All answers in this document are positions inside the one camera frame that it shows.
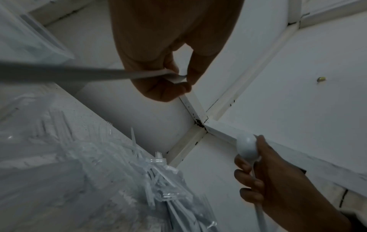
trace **small beige object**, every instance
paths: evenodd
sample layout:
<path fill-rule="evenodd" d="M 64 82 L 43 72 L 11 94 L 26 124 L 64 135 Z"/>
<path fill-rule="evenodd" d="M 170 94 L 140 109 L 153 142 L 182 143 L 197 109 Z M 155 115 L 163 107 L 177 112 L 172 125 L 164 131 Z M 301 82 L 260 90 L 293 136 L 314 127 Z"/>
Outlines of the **small beige object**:
<path fill-rule="evenodd" d="M 323 82 L 323 81 L 326 81 L 326 77 L 324 77 L 324 76 L 321 76 L 317 79 L 317 83 L 320 83 L 320 82 Z"/>

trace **hand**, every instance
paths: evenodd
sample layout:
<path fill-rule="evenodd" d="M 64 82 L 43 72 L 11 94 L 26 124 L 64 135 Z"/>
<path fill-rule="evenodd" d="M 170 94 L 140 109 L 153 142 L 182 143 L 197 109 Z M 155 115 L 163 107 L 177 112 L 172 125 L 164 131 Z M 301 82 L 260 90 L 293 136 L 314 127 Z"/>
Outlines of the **hand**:
<path fill-rule="evenodd" d="M 257 179 L 250 176 L 251 166 L 240 156 L 235 164 L 241 169 L 235 178 L 250 187 L 240 190 L 250 203 L 262 204 L 263 210 L 289 232 L 351 231 L 348 219 L 339 213 L 297 167 L 283 160 L 264 136 L 257 138 L 261 160 L 254 165 Z"/>
<path fill-rule="evenodd" d="M 244 0 L 109 0 L 117 51 L 126 70 L 179 69 L 173 51 L 193 53 L 187 82 L 132 81 L 144 96 L 171 101 L 191 91 L 230 36 Z"/>

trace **clear plastic bin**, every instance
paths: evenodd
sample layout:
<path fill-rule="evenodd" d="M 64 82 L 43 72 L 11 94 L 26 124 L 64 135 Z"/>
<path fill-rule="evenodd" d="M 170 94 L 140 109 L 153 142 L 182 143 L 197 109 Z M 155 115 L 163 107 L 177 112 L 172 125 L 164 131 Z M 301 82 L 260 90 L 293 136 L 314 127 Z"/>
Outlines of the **clear plastic bin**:
<path fill-rule="evenodd" d="M 61 64 L 74 55 L 11 0 L 0 0 L 0 61 Z"/>

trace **plastic container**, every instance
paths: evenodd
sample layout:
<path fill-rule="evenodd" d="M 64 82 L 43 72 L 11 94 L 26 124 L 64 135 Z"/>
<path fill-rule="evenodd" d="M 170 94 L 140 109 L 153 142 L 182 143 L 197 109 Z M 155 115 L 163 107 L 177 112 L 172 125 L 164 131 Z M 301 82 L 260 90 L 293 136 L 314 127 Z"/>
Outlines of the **plastic container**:
<path fill-rule="evenodd" d="M 0 61 L 61 64 L 74 55 L 10 0 L 0 1 Z"/>

